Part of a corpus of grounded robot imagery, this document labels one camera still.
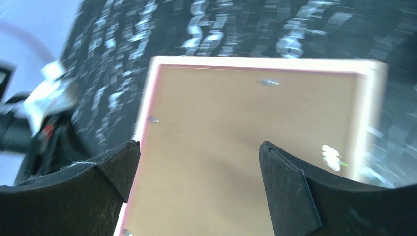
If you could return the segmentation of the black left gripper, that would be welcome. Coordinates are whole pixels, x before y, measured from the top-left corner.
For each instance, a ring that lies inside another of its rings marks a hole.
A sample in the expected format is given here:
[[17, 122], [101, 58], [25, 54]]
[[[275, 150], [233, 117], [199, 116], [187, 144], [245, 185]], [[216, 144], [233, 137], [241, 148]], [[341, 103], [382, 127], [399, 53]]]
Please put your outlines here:
[[27, 119], [15, 115], [15, 109], [0, 114], [0, 149], [24, 154], [14, 185], [88, 159], [88, 149], [76, 134], [70, 112], [47, 116], [35, 136]]

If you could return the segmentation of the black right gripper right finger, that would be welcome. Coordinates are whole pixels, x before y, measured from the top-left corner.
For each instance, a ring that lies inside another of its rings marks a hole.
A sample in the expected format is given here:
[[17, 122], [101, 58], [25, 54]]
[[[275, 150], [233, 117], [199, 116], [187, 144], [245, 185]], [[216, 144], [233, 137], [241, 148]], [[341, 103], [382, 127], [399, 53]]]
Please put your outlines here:
[[417, 187], [383, 188], [340, 177], [269, 141], [259, 163], [277, 236], [414, 236]]

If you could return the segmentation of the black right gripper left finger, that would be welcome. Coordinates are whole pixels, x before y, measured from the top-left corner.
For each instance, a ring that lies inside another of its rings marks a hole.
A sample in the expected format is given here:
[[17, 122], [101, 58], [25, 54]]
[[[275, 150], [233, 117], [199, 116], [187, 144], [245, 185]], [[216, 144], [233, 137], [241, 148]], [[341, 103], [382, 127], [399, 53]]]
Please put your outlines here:
[[133, 140], [55, 173], [2, 186], [1, 235], [113, 235], [139, 159], [140, 143]]

